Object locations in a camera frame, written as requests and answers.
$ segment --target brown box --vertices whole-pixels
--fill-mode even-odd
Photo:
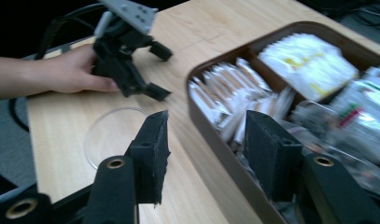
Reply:
[[[245,195],[255,212],[265,223],[285,223],[285,220],[275,210],[272,203],[266,199],[260,185],[242,168],[241,163],[235,158],[231,148],[219,138],[218,132],[209,123],[198,105],[190,98],[188,84],[193,77],[198,77],[200,80],[203,80],[203,71],[211,70],[213,65],[221,62],[235,64],[236,59],[241,57],[250,63],[251,67],[264,78],[273,91],[281,92],[288,83],[266,64],[261,62],[258,59],[258,54],[269,44],[295,33],[316,35],[333,44],[341,50],[343,56],[356,66],[359,71],[365,71],[371,66],[378,66],[380,64],[380,56],[378,54],[364,48],[348,37],[337,33],[328,26],[312,21],[299,21],[244,44],[210,61],[201,63],[193,68],[187,77],[186,85],[190,118],[230,174],[233,181]],[[321,103],[327,103],[336,93],[323,99]],[[302,100],[304,100],[304,98],[300,94],[297,94],[293,106]]]

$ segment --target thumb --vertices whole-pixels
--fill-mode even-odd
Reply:
[[[109,77],[86,75],[82,80],[83,90],[89,91],[119,91],[117,83]]]

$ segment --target wooden tabletop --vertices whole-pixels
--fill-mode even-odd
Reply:
[[[145,81],[172,92],[165,101],[95,91],[47,92],[28,98],[39,191],[57,202],[93,182],[96,170],[85,158],[84,141],[105,113],[123,106],[148,114],[168,110],[172,154],[162,205],[142,204],[140,222],[261,223],[191,122],[185,80],[197,64],[295,21],[326,24],[380,54],[380,45],[292,0],[190,0],[166,9],[157,14],[150,34],[174,56],[163,63],[147,49],[134,54]]]

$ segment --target human hand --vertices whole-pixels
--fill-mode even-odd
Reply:
[[[66,53],[38,61],[38,78],[47,90],[64,93],[78,91],[119,91],[117,84],[109,77],[91,74],[96,53],[90,44],[71,49]]]

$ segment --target dark background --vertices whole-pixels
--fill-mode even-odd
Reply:
[[[156,7],[159,11],[187,0],[133,0]],[[0,1],[0,56],[22,58],[36,53],[39,44],[53,19],[91,4],[93,0],[11,0]],[[81,19],[94,26],[105,9],[84,14]],[[70,22],[53,41],[53,47],[90,36],[93,30],[77,22]]]

